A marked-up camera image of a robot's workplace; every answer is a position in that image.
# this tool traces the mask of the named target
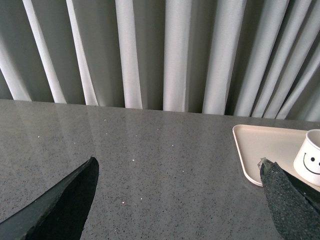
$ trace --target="printed smiley face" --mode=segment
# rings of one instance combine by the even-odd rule
[[[303,164],[309,172],[320,175],[320,158],[316,159],[313,156],[308,156],[305,152],[303,156]]]

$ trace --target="white cup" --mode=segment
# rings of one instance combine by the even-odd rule
[[[306,132],[293,167],[305,180],[320,187],[320,129]]]

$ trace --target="white curtain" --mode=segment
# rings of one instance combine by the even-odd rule
[[[0,99],[320,121],[319,0],[2,0]]]

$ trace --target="speckled countertop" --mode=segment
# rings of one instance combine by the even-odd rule
[[[90,156],[100,174],[82,240],[281,239],[243,174],[232,127],[319,123],[0,100],[0,222]]]

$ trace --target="rectangular tray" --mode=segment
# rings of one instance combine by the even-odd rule
[[[266,157],[320,192],[320,187],[304,180],[294,169],[294,160],[307,131],[240,124],[234,126],[232,132],[243,173],[250,182],[262,187],[258,163]]]

